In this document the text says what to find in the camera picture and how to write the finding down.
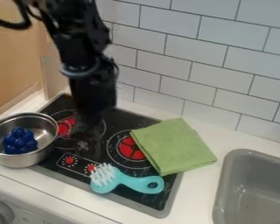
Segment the brush handle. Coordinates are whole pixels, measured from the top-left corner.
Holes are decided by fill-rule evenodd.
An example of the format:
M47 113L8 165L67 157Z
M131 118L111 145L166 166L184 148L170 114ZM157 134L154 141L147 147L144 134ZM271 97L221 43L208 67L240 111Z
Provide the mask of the brush handle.
M123 174L121 176L121 183L135 191L148 194L161 193L165 187L164 180L159 176L132 178Z

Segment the tile wall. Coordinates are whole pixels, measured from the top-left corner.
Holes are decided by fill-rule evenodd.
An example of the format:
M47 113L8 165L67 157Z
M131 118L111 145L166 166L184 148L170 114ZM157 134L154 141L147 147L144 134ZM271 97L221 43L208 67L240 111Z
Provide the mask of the tile wall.
M280 142L280 0L97 0L123 99Z

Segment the blue brush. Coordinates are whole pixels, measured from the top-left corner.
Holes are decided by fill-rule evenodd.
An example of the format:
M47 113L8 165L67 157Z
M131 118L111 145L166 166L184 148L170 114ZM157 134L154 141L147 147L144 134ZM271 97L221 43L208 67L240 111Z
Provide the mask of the blue brush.
M164 190L164 180L159 176L132 178L110 164L100 164L91 172L91 188L96 193L109 193L123 184L140 193L160 193Z

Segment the white bristles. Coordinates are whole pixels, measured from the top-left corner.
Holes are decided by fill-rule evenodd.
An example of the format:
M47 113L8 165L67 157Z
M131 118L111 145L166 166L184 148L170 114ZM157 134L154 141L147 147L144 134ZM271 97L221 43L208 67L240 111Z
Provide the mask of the white bristles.
M116 178L116 172L112 165L100 164L95 167L94 171L91 171L90 178L97 186L107 186Z

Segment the blue ball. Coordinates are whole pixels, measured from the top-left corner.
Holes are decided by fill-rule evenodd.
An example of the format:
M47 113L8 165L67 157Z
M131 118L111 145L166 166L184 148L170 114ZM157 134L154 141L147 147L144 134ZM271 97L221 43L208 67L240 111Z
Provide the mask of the blue ball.
M9 134L3 138L3 145L14 144L17 139L12 135Z
M6 154L17 154L17 149L16 147L14 147L13 145L7 145L5 147L5 153Z
M31 150L29 149L29 147L25 146L25 147L18 150L18 154L25 154L25 153L28 153L30 151Z
M14 137L23 137L25 134L25 130L22 127L16 127L12 130L11 134Z
M34 139L34 133L31 132L30 130L27 130L25 132L25 134L23 135L22 139L25 141L25 142L30 142L31 140Z
M18 149L21 149L25 146L25 141L23 141L23 139L21 138L18 138L15 143L14 143L14 146Z
M30 149L30 150L36 150L37 145L38 145L38 141L36 141L35 139L31 140L29 143L26 144L26 146Z

